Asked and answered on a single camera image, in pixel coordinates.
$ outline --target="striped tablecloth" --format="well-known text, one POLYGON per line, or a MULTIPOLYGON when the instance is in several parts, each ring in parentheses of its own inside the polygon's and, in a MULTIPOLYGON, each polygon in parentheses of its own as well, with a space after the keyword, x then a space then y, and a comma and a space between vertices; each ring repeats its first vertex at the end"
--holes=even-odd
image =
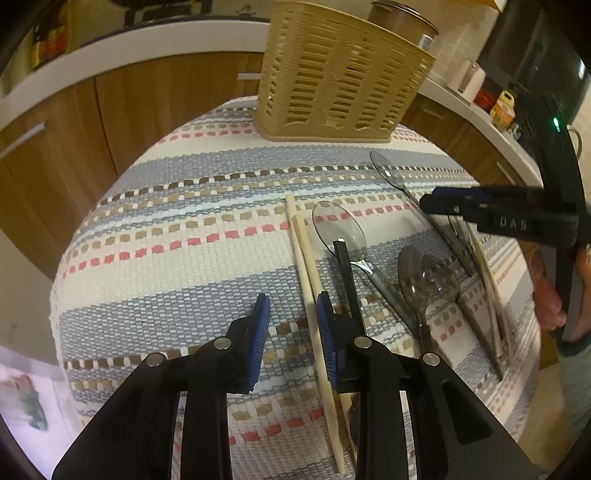
MULTIPOLYGON (((233 319, 251 311, 259 292, 267 293, 272 313, 259 383, 251 395, 228 397, 235 478, 344 478, 328 443, 285 194, 295 194, 308 220, 316 201, 340 201, 363 227, 372 259, 394 280, 404 245, 441 259, 451 253, 373 169, 370 150, 389 158, 416 194, 473 180, 404 127, 388 144, 268 142, 252 122, 255 107, 254 99, 234 101, 178 128, 89 213, 53 287, 57 351, 86 422, 147 353, 188 355, 223 335, 233 319)), ((336 261, 309 229, 323 284, 334 303, 343 301, 336 261)), ((430 324, 456 372, 518 437, 540 347, 531 283, 514 240, 481 241, 511 322, 516 364, 498 383, 452 305, 436 303, 430 324)), ((453 266, 462 274, 456 261, 453 266)), ((368 335, 404 355, 417 354, 398 318, 362 273, 355 274, 368 335)), ((481 283, 464 278, 462 290, 490 339, 481 283)), ((354 477, 350 459, 346 477, 354 477)))

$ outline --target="cabinet door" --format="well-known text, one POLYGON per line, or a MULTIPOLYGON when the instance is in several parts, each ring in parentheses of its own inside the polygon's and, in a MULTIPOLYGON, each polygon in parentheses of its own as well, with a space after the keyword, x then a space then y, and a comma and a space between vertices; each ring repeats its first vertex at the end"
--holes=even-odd
POLYGON ((401 123, 447 152, 467 121, 443 105, 417 95, 401 123))
POLYGON ((121 175, 150 146, 238 96, 255 95, 262 53, 196 53, 137 63, 96 78, 105 133, 121 175))
POLYGON ((401 123, 437 145, 481 184, 523 185, 496 147, 468 120, 417 95, 401 123))
POLYGON ((0 132, 0 151, 0 187, 13 197, 0 198, 0 228, 52 277, 81 221, 117 178, 94 80, 62 90, 17 118, 0 132), (7 210, 19 213, 6 215, 7 210))

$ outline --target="red container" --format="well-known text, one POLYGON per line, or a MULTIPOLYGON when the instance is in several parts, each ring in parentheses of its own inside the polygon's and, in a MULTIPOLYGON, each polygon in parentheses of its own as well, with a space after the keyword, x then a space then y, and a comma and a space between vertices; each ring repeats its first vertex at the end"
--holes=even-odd
POLYGON ((496 102, 496 98, 493 97, 485 89, 480 89, 480 92, 474 98, 474 104, 482 108, 485 112, 490 112, 491 108, 496 102))

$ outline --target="plastic spoon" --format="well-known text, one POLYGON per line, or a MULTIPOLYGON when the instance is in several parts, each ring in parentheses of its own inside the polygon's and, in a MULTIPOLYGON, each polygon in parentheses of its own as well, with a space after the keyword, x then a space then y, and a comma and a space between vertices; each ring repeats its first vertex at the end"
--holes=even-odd
POLYGON ((398 254, 398 284, 404 300, 418 318, 418 340, 421 353, 433 351, 431 329, 427 323, 426 310, 436 293, 433 282, 423 270, 421 252, 411 245, 398 254))
POLYGON ((388 277, 368 258, 367 241, 359 224, 347 210, 333 202, 321 201, 312 210, 314 228, 325 247, 334 255, 334 241, 342 240, 347 246, 351 265, 360 268, 392 307, 415 338, 418 330, 415 316, 402 296, 391 286, 388 277))
POLYGON ((369 152, 369 158, 371 159, 375 169, 382 176, 382 178, 386 180, 392 187, 401 192, 417 208, 417 211, 421 213, 421 215, 429 223, 429 225, 431 225, 433 229, 441 236, 442 240, 447 244, 447 246, 456 256, 458 262, 460 262, 460 265, 462 265, 462 268, 464 269, 468 277, 474 275, 474 267, 466 259, 465 254, 462 251, 460 245, 458 245, 454 240, 450 239, 445 234, 443 228, 435 221, 435 218, 433 218, 433 216, 423 213, 423 211, 419 207, 418 200, 415 197, 413 197, 411 193, 408 191, 402 175, 393 173, 390 170, 389 167, 391 167, 392 164, 388 161, 388 159, 375 150, 369 152))
POLYGON ((441 298, 444 298, 449 302, 455 303, 460 307, 460 311, 462 312, 465 321, 468 323, 468 325, 474 332, 476 339, 482 346, 486 354, 486 357, 488 358, 489 362, 492 364, 493 369, 495 370, 496 376, 499 378, 500 381, 502 381, 503 370, 501 370, 501 366, 497 361, 493 349, 486 341, 486 336, 480 328, 480 324, 474 317, 474 312, 472 312, 472 309, 462 298, 462 295, 460 293, 460 283, 458 282, 452 269, 444 265, 440 260, 438 260, 432 255, 423 256, 422 265, 423 270, 427 273, 427 275, 433 282, 433 285, 435 286, 438 295, 441 298))

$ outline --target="woven fabric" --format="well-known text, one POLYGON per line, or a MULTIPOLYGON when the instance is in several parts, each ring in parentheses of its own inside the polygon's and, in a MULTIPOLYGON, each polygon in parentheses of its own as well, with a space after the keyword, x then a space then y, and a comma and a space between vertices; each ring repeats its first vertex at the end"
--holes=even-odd
MULTIPOLYGON (((369 152, 379 150, 390 159, 417 196, 436 186, 475 182, 404 127, 388 144, 271 143, 254 128, 254 107, 253 99, 234 101, 175 130, 89 213, 53 286, 58 355, 86 422, 148 353, 194 352, 248 314, 264 292, 271 298, 271 323, 259 382, 250 395, 228 396, 235 478, 344 478, 336 473, 328 441, 285 194, 296 196, 309 223, 320 276, 335 304, 345 302, 336 261, 311 225, 311 208, 323 199, 355 215, 370 257, 392 281, 404 245, 446 260, 463 278, 464 298, 492 342, 482 284, 476 276, 465 277, 446 244, 374 170, 369 152)), ((455 305, 433 304, 429 322, 455 371, 518 437, 540 348, 531 282, 514 240, 480 241, 517 350, 503 382, 455 305)), ((393 351, 417 355, 417 345, 363 272, 355 275, 368 335, 393 351)), ((177 442, 182 399, 179 412, 177 442)), ((345 431, 343 442, 348 445, 345 431)), ((348 476, 354 478, 349 458, 348 476)))

